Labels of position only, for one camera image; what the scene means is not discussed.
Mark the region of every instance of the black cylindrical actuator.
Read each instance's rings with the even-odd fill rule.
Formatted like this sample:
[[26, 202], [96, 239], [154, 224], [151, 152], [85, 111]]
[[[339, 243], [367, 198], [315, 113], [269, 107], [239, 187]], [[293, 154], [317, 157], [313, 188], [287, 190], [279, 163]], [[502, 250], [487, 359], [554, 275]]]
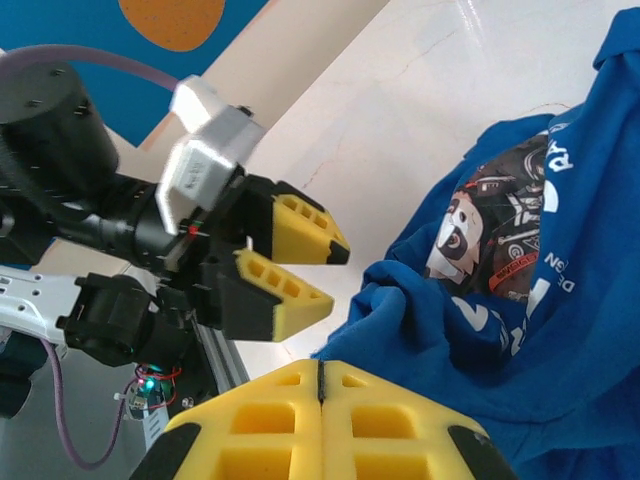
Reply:
[[[68, 63], [39, 63], [3, 76], [0, 142], [60, 200], [99, 193], [118, 168], [116, 148]], [[0, 195], [15, 187], [0, 175]]]

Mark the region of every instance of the printed graphic on shirt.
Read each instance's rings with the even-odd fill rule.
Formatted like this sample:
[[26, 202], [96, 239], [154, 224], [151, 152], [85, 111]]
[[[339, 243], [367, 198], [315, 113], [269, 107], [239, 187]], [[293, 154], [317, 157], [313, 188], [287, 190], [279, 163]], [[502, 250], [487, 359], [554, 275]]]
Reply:
[[480, 167], [451, 198], [424, 276], [526, 303], [540, 250], [547, 134]]

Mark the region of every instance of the blue cloth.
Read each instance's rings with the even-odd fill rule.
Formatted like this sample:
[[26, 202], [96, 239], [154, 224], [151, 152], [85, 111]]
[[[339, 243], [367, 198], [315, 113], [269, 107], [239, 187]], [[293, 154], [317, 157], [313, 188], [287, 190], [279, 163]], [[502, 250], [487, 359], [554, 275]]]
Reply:
[[[473, 417], [525, 480], [640, 475], [640, 9], [618, 13], [594, 67], [584, 104], [479, 138], [365, 272], [348, 321], [315, 355]], [[537, 173], [534, 157], [519, 157], [530, 184], [501, 168], [479, 174], [532, 138], [546, 145]], [[475, 253], [462, 243], [469, 212], [485, 226], [504, 216], [504, 205], [478, 204], [478, 178], [488, 190], [515, 185], [500, 192], [515, 202], [507, 218], [520, 243], [499, 236], [503, 224], [482, 230]], [[526, 205], [518, 197], [542, 188]]]

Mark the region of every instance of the purple cable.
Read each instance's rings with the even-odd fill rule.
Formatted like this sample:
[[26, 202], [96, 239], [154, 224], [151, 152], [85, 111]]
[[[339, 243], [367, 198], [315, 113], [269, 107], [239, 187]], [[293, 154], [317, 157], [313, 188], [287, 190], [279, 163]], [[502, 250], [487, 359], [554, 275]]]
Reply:
[[156, 85], [175, 90], [178, 80], [149, 65], [127, 57], [80, 45], [35, 45], [9, 50], [0, 56], [0, 78], [42, 62], [85, 62], [122, 70]]
[[[58, 435], [60, 436], [60, 440], [62, 441], [62, 446], [69, 458], [75, 463], [78, 467], [83, 470], [95, 470], [96, 468], [101, 467], [111, 456], [113, 452], [113, 448], [116, 446], [116, 439], [118, 438], [118, 432], [120, 431], [120, 424], [122, 423], [122, 416], [124, 415], [124, 399], [120, 400], [120, 406], [118, 407], [118, 414], [116, 415], [116, 421], [113, 426], [113, 433], [111, 434], [111, 440], [109, 441], [109, 447], [107, 451], [104, 453], [102, 458], [96, 462], [87, 462], [85, 461], [78, 451], [73, 446], [73, 442], [71, 441], [71, 436], [69, 435], [69, 428], [67, 427], [67, 419], [64, 413], [64, 383], [62, 380], [62, 368], [60, 367], [60, 360], [58, 359], [58, 355], [56, 354], [55, 347], [47, 342], [46, 340], [40, 340], [42, 345], [44, 346], [47, 354], [49, 355], [49, 359], [51, 360], [51, 367], [53, 369], [53, 386], [55, 389], [55, 405], [56, 405], [56, 423], [58, 425]], [[133, 378], [129, 381], [127, 386], [124, 389], [124, 393], [126, 394], [129, 390], [129, 387], [133, 385], [138, 379]]]

